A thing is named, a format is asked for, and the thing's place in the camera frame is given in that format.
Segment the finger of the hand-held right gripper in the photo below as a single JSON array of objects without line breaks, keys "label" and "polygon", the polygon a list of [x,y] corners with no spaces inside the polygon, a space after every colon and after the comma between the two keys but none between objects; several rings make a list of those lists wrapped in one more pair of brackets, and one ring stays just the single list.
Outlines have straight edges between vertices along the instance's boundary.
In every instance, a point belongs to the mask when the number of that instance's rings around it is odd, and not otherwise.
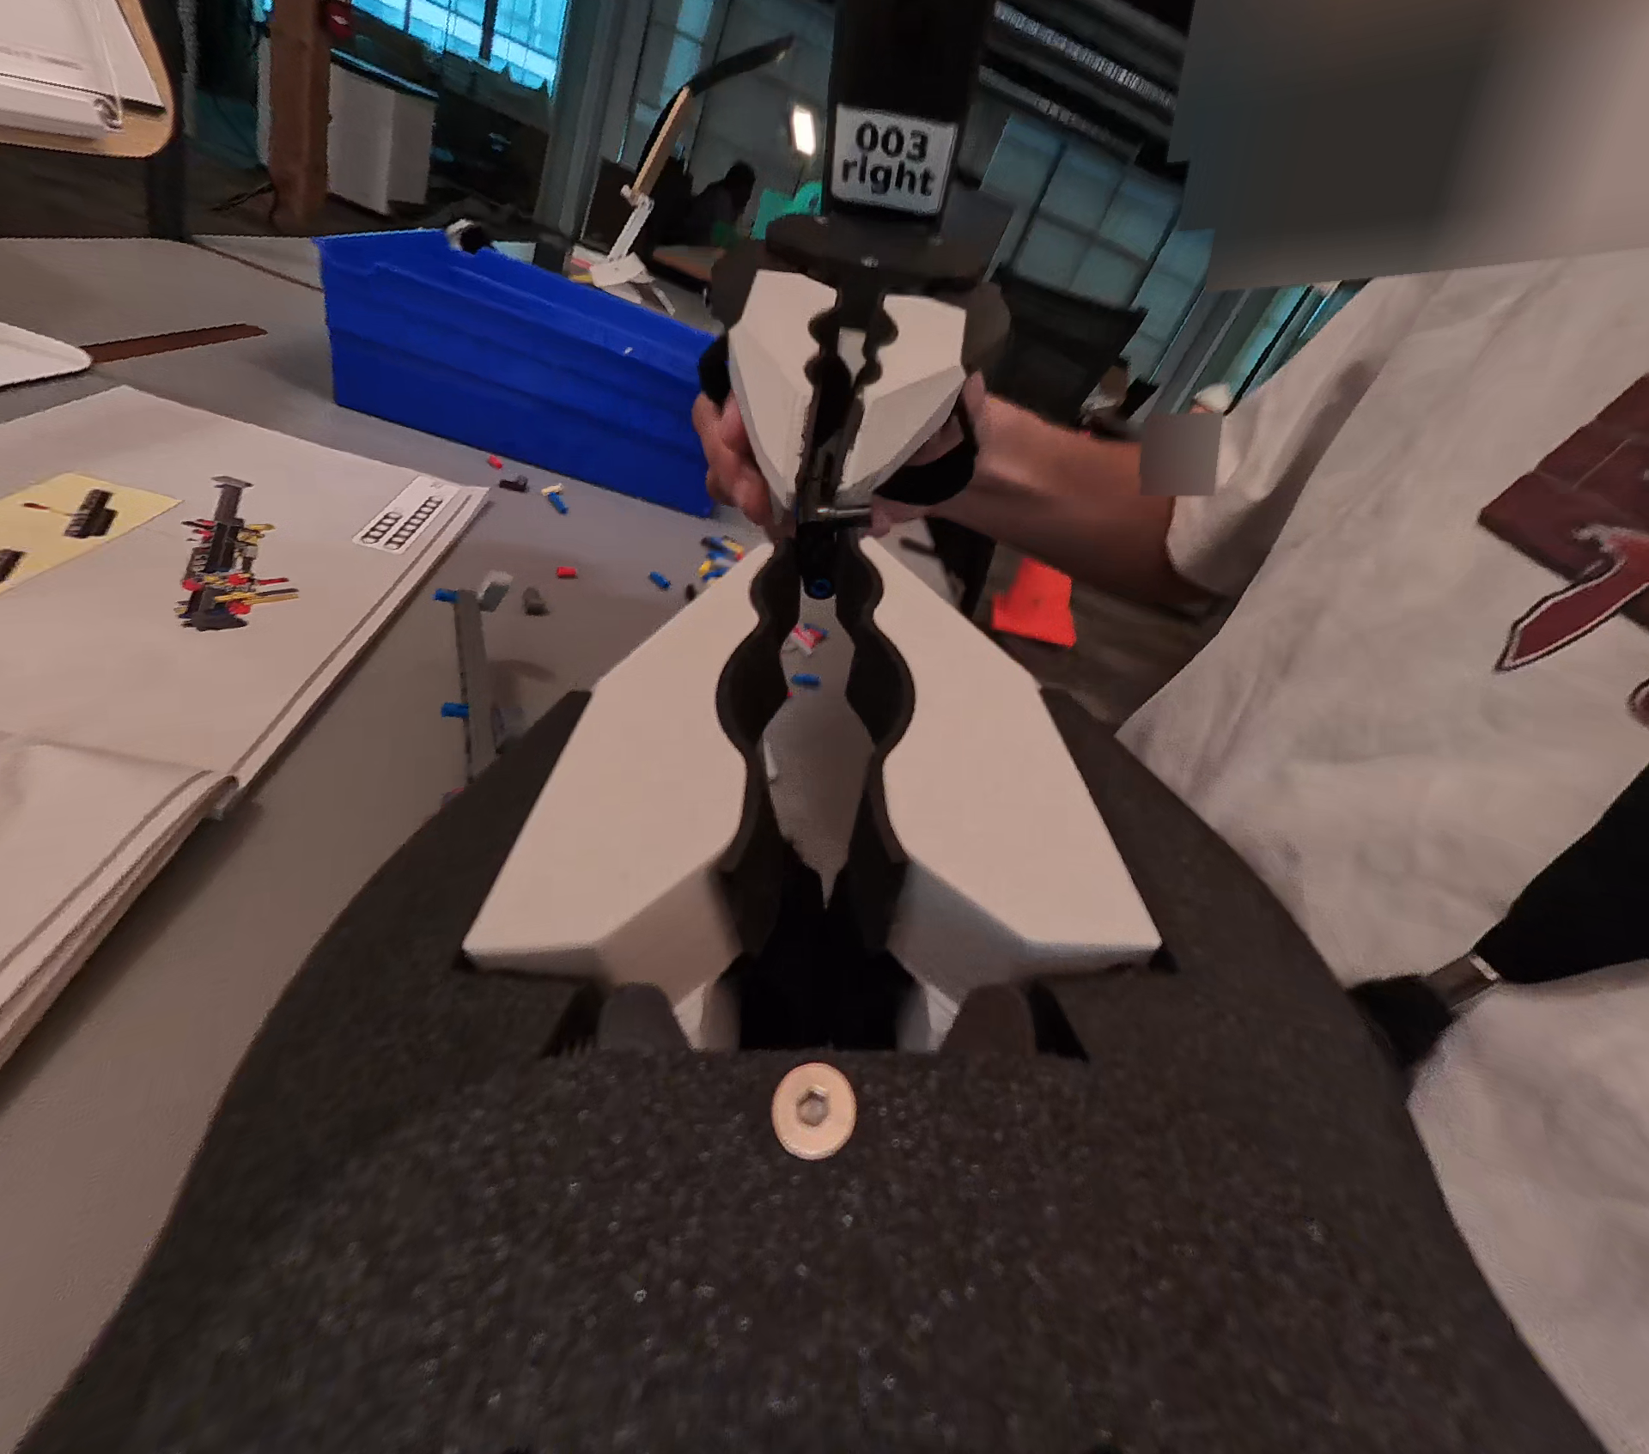
[{"label": "finger of the hand-held right gripper", "polygon": [[867,507],[944,431],[965,383],[965,313],[934,296],[883,296],[888,331],[860,341],[860,369],[830,480],[833,508]]},{"label": "finger of the hand-held right gripper", "polygon": [[819,359],[813,323],[829,288],[809,275],[764,266],[726,334],[732,405],[740,439],[762,478],[773,519],[795,521],[813,462]]}]

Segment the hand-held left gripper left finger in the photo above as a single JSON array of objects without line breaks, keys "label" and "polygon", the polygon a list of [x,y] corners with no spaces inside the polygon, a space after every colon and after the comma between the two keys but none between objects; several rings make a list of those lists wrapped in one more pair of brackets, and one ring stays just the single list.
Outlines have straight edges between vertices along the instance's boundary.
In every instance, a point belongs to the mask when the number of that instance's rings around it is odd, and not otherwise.
[{"label": "hand-held left gripper left finger", "polygon": [[466,928],[477,973],[654,988],[697,1050],[732,1050],[729,973],[786,880],[764,735],[787,683],[792,556],[760,544],[588,693]]}]

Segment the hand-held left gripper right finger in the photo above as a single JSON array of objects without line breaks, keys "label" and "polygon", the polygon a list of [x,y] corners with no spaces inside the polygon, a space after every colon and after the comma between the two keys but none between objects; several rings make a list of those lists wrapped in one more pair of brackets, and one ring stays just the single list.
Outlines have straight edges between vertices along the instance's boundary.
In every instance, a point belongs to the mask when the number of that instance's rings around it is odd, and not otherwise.
[{"label": "hand-held left gripper right finger", "polygon": [[1037,680],[877,540],[841,560],[841,630],[872,744],[841,901],[910,980],[895,1047],[937,1053],[980,989],[1158,955]]}]

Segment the long grey Technic assembly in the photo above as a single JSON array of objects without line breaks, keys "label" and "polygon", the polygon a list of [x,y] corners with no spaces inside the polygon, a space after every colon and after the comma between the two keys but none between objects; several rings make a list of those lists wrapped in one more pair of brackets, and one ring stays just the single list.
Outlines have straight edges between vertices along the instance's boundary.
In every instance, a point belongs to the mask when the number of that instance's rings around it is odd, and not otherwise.
[{"label": "long grey Technic assembly", "polygon": [[513,577],[489,572],[475,592],[442,586],[430,600],[452,618],[459,700],[442,717],[462,725],[462,789],[475,783],[525,732],[523,712],[501,700],[499,676],[486,655],[486,623],[513,592]]}]

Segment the lego instruction booklet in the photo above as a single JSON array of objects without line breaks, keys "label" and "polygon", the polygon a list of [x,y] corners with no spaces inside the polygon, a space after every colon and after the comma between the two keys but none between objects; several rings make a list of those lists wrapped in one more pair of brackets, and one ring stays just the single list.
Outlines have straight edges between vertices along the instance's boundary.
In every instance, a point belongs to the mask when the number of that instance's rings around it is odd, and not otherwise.
[{"label": "lego instruction booklet", "polygon": [[129,387],[4,423],[1,1059],[486,491]]}]

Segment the person's right forearm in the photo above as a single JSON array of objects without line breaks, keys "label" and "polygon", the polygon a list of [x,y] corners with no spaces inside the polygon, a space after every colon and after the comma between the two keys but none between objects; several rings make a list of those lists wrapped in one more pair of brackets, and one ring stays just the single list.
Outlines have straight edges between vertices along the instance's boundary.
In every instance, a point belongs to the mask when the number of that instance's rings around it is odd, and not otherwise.
[{"label": "person's right forearm", "polygon": [[1076,582],[1141,604],[1187,604],[1199,592],[1167,547],[1174,501],[1141,489],[1141,446],[1055,426],[999,399],[988,438],[991,489],[970,521]]}]

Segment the scattered small lego pieces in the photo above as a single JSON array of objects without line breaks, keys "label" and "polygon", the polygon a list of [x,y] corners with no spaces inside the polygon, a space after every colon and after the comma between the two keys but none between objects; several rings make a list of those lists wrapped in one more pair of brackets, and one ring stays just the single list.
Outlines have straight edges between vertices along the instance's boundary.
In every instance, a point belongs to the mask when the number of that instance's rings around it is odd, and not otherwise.
[{"label": "scattered small lego pieces", "polygon": [[811,630],[819,601],[804,601],[794,568],[794,538],[714,544],[703,560],[694,600],[683,606],[689,650],[703,655],[715,698],[781,701],[786,658],[798,632]]}]

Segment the orange white object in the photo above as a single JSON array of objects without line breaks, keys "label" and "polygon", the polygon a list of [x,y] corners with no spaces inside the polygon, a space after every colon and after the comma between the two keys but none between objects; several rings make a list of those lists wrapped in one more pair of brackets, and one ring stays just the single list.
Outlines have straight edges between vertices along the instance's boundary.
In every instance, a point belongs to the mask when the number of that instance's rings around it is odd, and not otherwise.
[{"label": "orange white object", "polygon": [[1006,589],[992,594],[986,625],[1016,640],[1076,648],[1070,579],[1037,559],[1019,559]]}]

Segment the black white desk lamp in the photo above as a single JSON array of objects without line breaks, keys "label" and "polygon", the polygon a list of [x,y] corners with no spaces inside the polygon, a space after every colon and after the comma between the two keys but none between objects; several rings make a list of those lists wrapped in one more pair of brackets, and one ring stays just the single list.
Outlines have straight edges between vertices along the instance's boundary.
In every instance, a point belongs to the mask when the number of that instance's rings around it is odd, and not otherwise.
[{"label": "black white desk lamp", "polygon": [[598,291],[631,287],[646,275],[646,266],[634,255],[634,247],[654,214],[654,191],[683,135],[689,107],[717,84],[741,79],[769,63],[779,63],[792,48],[794,34],[748,45],[733,52],[729,59],[720,59],[710,68],[698,70],[675,91],[671,104],[656,121],[631,183],[621,191],[630,207],[630,217],[607,254],[588,264],[588,287]]}]

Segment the blue plastic bin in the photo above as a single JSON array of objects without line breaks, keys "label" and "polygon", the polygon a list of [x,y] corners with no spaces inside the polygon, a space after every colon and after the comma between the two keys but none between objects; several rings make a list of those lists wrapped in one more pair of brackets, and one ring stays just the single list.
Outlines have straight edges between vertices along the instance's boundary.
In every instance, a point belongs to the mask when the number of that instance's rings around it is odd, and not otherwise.
[{"label": "blue plastic bin", "polygon": [[712,334],[442,229],[315,250],[340,407],[712,514],[689,418]]}]

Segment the white cabinet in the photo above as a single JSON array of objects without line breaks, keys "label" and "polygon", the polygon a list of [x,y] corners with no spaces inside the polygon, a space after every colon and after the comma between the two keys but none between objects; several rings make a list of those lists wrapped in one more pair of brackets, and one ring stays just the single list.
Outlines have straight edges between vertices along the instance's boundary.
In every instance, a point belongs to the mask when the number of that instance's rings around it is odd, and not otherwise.
[{"label": "white cabinet", "polygon": [[329,68],[329,195],[378,217],[424,209],[435,116],[435,91],[334,55]]}]

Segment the brown wooden strip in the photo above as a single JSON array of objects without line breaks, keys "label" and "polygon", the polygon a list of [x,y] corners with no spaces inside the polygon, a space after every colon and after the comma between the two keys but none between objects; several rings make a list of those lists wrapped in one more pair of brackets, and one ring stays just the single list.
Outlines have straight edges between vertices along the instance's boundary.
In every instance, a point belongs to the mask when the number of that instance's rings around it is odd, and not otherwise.
[{"label": "brown wooden strip", "polygon": [[251,323],[226,323],[201,330],[182,330],[170,334],[145,334],[84,344],[93,367],[122,365],[139,357],[167,356],[178,351],[215,349],[231,343],[244,343],[265,335]]}]

